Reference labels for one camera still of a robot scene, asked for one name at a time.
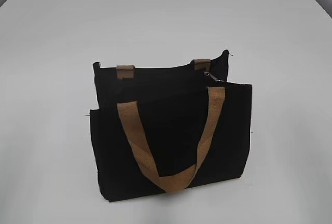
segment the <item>bag strap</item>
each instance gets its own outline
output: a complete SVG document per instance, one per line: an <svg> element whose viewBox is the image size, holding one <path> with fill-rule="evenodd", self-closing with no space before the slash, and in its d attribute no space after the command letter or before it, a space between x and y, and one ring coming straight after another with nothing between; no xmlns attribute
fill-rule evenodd
<svg viewBox="0 0 332 224"><path fill-rule="evenodd" d="M134 65L117 65L117 78L120 80L122 80L123 78L134 78L134 68Z"/></svg>
<svg viewBox="0 0 332 224"><path fill-rule="evenodd" d="M160 177L158 174L154 158L146 140L144 128L137 108L137 101L117 104L123 130L141 172L155 185L165 191L178 191L188 187L208 154L225 100L225 88L208 87L208 92L208 114L203 133L197 146L196 164L171 176Z"/></svg>
<svg viewBox="0 0 332 224"><path fill-rule="evenodd" d="M205 68L205 71L210 70L211 60L210 59L194 59L194 70ZM122 80L123 78L134 78L134 65L117 65L116 74L117 78Z"/></svg>
<svg viewBox="0 0 332 224"><path fill-rule="evenodd" d="M195 70L205 68L205 71L210 71L210 66L211 66L210 59L194 59L193 63Z"/></svg>

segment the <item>bag handle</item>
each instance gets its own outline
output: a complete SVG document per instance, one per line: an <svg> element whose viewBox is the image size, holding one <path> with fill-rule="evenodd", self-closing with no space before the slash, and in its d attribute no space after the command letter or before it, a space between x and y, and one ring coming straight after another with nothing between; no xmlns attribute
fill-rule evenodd
<svg viewBox="0 0 332 224"><path fill-rule="evenodd" d="M117 65L116 77L120 80L123 78L134 78L134 65Z"/></svg>
<svg viewBox="0 0 332 224"><path fill-rule="evenodd" d="M194 59L194 70L205 68L205 71L210 70L211 60L210 59ZM117 78L122 80L123 78L134 78L134 65L117 65L116 75Z"/></svg>
<svg viewBox="0 0 332 224"><path fill-rule="evenodd" d="M212 137L225 100L225 87L208 87L209 107L203 133L197 146L196 164L171 176L159 176L149 149L137 108L137 101L118 103L117 109L123 130L138 166L148 179L165 191L178 191L189 186L208 154Z"/></svg>

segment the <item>white backdrop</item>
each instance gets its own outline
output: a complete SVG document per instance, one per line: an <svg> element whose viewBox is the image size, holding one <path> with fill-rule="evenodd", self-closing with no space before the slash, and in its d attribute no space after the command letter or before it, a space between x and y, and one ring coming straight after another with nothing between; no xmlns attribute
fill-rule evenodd
<svg viewBox="0 0 332 224"><path fill-rule="evenodd" d="M0 223L330 223L332 22L314 0L9 0L0 9ZM171 67L228 49L253 85L240 179L108 203L92 63Z"/></svg>

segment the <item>zipper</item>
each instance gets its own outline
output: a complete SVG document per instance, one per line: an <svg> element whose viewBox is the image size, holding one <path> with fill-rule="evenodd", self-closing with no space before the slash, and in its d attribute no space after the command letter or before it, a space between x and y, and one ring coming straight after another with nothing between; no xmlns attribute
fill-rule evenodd
<svg viewBox="0 0 332 224"><path fill-rule="evenodd" d="M216 78L215 76L213 76L210 72L208 71L204 71L204 75L211 77L213 80L217 81L217 82L224 82L223 80L219 80L218 78Z"/></svg>

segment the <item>tote bag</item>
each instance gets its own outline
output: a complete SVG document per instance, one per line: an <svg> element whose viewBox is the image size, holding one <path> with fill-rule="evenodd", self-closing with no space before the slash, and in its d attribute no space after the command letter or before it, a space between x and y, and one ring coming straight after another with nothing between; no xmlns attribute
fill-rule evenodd
<svg viewBox="0 0 332 224"><path fill-rule="evenodd" d="M109 105L118 95L128 92L124 90L126 86L149 85L165 80L186 83L188 77L201 69L210 72L219 80L227 81L228 57L229 51L226 49L215 59L194 59L183 66L161 68L139 68L134 65L101 67L100 62L95 62L94 83L99 107Z"/></svg>
<svg viewBox="0 0 332 224"><path fill-rule="evenodd" d="M128 78L132 83L90 110L105 199L178 191L242 175L250 149L252 85L213 79L207 72L201 67L144 83Z"/></svg>

